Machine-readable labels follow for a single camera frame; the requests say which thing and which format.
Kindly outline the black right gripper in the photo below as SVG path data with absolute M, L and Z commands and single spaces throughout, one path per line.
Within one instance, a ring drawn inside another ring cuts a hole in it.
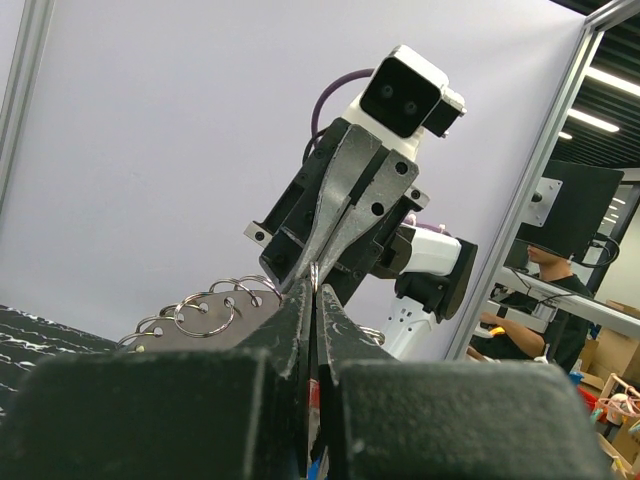
M 334 120 L 266 218 L 245 234 L 262 248 L 259 263 L 283 294 L 317 264 L 318 281 L 347 303 L 364 278 L 392 278 L 390 247 L 408 213 L 427 197 L 417 164 L 357 124 Z

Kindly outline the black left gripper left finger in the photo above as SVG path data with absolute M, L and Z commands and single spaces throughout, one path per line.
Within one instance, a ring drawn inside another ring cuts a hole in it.
M 229 479 L 299 479 L 308 464 L 313 292 L 299 280 L 231 350 Z

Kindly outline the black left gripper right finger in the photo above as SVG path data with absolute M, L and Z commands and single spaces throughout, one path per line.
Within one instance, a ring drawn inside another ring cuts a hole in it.
M 331 479 L 389 479 L 396 450 L 391 375 L 398 362 L 345 313 L 334 290 L 316 296 L 321 436 Z

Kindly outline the blue plastic key tag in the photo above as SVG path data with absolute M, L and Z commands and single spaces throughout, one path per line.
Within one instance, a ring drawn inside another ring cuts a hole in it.
M 318 480 L 320 478 L 320 460 L 313 461 L 307 472 L 307 480 Z

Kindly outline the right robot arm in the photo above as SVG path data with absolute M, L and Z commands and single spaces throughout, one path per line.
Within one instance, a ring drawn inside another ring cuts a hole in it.
M 456 314 L 477 253 L 443 229 L 409 222 L 429 202 L 414 184 L 418 175 L 407 156 L 336 119 L 266 218 L 244 234 L 261 247 L 259 263 L 282 293 L 311 264 L 341 304 L 369 275 L 393 280 L 385 345 L 403 357 L 420 334 Z

